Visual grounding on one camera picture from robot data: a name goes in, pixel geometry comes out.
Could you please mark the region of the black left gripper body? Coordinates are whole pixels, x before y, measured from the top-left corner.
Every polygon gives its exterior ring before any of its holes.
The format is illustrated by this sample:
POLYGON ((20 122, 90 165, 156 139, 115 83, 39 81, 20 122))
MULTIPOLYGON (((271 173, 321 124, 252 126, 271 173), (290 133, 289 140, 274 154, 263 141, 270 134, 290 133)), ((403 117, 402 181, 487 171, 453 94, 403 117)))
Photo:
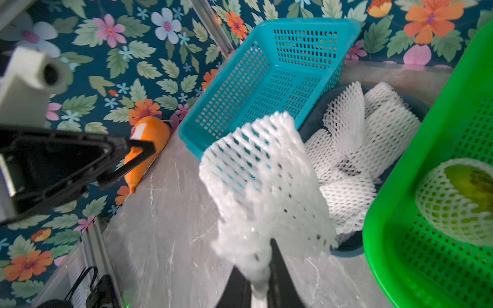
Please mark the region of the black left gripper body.
POLYGON ((1 224, 78 198, 115 153, 116 139, 107 135, 1 126, 1 224))

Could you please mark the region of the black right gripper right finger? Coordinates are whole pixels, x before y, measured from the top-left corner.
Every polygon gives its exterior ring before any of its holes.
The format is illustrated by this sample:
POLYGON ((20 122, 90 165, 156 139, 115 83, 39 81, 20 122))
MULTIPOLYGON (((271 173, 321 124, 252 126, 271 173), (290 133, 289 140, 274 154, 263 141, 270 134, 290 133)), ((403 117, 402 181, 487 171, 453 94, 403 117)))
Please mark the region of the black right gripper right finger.
POLYGON ((268 308, 305 308, 275 239, 270 240, 272 260, 270 262, 270 279, 268 283, 268 308))

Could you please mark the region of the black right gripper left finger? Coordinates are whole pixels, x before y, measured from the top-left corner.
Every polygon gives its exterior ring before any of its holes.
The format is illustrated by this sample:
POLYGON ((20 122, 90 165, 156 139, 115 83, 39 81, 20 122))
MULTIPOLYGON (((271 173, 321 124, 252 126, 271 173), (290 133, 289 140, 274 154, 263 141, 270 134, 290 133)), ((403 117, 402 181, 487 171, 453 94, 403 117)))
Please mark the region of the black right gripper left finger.
POLYGON ((216 308, 251 308, 250 282, 234 267, 216 308))

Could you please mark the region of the white foam net sleeve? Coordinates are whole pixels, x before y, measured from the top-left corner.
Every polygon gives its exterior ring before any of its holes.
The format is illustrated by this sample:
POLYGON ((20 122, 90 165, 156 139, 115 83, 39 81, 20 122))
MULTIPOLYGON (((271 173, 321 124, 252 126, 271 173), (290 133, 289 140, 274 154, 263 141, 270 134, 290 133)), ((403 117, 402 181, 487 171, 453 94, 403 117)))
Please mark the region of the white foam net sleeve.
POLYGON ((286 255, 336 248, 336 228, 304 143, 287 112, 237 128, 204 151, 199 176, 221 215, 216 254, 267 295, 271 240, 286 255))
POLYGON ((475 246, 492 246, 492 212, 475 213, 478 207, 462 196, 445 175, 453 165, 480 168, 492 176, 492 166, 474 159, 451 159, 427 173, 415 191, 415 202, 433 227, 458 241, 475 246))

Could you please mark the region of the dark-topped green custard apple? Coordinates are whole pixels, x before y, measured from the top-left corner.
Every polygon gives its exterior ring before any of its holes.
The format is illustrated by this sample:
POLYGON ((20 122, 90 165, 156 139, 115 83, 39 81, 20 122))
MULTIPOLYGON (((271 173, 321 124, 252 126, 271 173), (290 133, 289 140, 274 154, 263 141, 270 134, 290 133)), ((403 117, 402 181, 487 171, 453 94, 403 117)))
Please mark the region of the dark-topped green custard apple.
POLYGON ((459 164, 444 171, 451 185, 478 205, 475 213, 492 212, 492 176, 480 168, 459 164))

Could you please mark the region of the pile of white foam nets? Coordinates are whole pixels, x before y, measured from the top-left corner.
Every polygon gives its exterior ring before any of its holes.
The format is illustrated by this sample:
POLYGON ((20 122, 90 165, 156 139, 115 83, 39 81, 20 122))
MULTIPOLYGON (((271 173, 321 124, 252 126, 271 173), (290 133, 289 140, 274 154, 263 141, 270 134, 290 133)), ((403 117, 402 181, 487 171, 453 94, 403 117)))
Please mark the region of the pile of white foam nets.
POLYGON ((386 82, 353 82, 328 100, 322 128, 306 141, 337 234, 363 228, 382 174, 404 153, 421 121, 386 82))

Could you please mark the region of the orange clownfish toy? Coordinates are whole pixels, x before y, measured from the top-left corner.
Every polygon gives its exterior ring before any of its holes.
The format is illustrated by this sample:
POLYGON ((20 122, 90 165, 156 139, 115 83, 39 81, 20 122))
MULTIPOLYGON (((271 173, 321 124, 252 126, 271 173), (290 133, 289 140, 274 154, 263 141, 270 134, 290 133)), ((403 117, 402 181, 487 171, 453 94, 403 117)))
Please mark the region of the orange clownfish toy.
POLYGON ((125 182, 129 188, 129 193, 134 194, 138 184, 143 179, 145 173, 150 168, 156 157, 163 151, 171 136, 171 130, 167 124, 160 119, 148 116, 140 119, 132 128, 130 139, 132 141, 152 143, 153 146, 132 146, 130 152, 125 157, 125 164, 132 162, 136 158, 142 159, 147 156, 138 166, 125 175, 125 182))

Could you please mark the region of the teal plastic basket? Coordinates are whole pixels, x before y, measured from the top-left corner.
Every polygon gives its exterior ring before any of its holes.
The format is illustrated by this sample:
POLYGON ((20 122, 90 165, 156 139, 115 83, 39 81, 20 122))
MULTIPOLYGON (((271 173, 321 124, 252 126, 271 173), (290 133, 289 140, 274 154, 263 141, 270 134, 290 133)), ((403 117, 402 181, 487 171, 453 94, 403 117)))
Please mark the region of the teal plastic basket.
POLYGON ((354 19, 269 20, 255 27, 205 88, 178 134, 197 158, 244 124, 288 112, 297 127, 336 87, 361 32, 354 19))

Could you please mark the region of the bright green plastic basket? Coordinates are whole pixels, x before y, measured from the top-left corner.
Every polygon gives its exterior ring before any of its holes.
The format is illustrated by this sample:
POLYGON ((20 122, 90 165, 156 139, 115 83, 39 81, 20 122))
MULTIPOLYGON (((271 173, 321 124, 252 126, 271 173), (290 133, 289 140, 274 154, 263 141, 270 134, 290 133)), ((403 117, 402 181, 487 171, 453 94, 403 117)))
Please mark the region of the bright green plastic basket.
POLYGON ((368 211, 365 256, 394 307, 491 307, 492 23, 471 39, 368 211))

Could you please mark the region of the aluminium frame post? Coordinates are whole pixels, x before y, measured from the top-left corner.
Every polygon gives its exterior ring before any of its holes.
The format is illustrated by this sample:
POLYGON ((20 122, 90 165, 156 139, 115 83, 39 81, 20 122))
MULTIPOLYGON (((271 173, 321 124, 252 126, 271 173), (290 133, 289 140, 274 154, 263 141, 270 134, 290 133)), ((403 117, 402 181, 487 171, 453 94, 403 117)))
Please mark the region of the aluminium frame post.
POLYGON ((217 21, 215 12, 209 4, 209 1, 191 0, 191 4, 201 22, 204 24, 205 29, 221 49, 222 55, 228 59, 234 52, 234 48, 226 31, 222 29, 222 26, 217 21))

